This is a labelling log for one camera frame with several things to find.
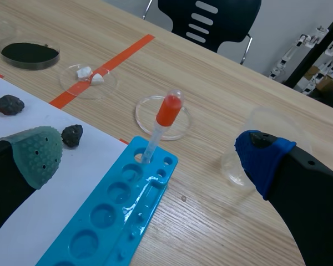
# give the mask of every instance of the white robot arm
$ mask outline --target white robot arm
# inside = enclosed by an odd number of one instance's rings
[[[294,54],[298,49],[304,45],[312,49],[315,44],[320,43],[323,37],[327,34],[328,29],[324,29],[322,26],[316,28],[316,31],[313,35],[302,34],[299,39],[291,46],[291,48],[284,54],[284,56],[274,65],[273,69],[270,72],[269,78],[275,79],[285,70],[286,63],[291,60]]]

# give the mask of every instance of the wall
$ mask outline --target wall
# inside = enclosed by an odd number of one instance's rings
[[[127,12],[142,17],[149,0],[105,0]],[[147,20],[167,30],[173,22],[158,10],[154,0]],[[263,0],[259,15],[250,30],[254,37],[245,61],[245,66],[264,75],[269,75],[274,63],[290,48],[301,34],[311,34],[319,25],[328,27],[333,21],[333,0]],[[247,44],[224,43],[218,53],[240,62]],[[280,81],[286,79],[307,54],[307,48],[301,48],[291,61]]]

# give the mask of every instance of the green silicone gripper finger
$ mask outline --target green silicone gripper finger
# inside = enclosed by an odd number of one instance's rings
[[[17,168],[33,188],[40,189],[58,169],[63,151],[58,130],[40,126],[0,140],[11,143]]]

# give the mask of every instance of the chair leg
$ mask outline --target chair leg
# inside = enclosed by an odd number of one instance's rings
[[[142,19],[145,19],[145,16],[147,15],[148,10],[149,10],[149,8],[150,8],[150,5],[152,4],[152,1],[153,1],[153,0],[150,0],[150,1],[149,1],[149,4],[148,4],[148,6],[147,6],[147,8],[146,8],[146,10],[145,10],[145,12],[144,12],[144,15],[142,16]]]
[[[246,49],[245,49],[245,52],[244,52],[244,55],[243,55],[242,61],[240,62],[241,65],[244,64],[245,58],[246,58],[246,56],[247,56],[247,54],[248,54],[248,51],[249,51],[250,44],[251,44],[251,42],[253,41],[252,36],[250,36],[249,34],[247,34],[247,36],[249,37],[249,42],[248,42],[248,45],[246,46]]]

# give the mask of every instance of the orange dropper bulb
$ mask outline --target orange dropper bulb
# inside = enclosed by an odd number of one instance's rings
[[[184,95],[180,90],[168,92],[157,114],[157,123],[160,126],[171,126],[183,107]]]

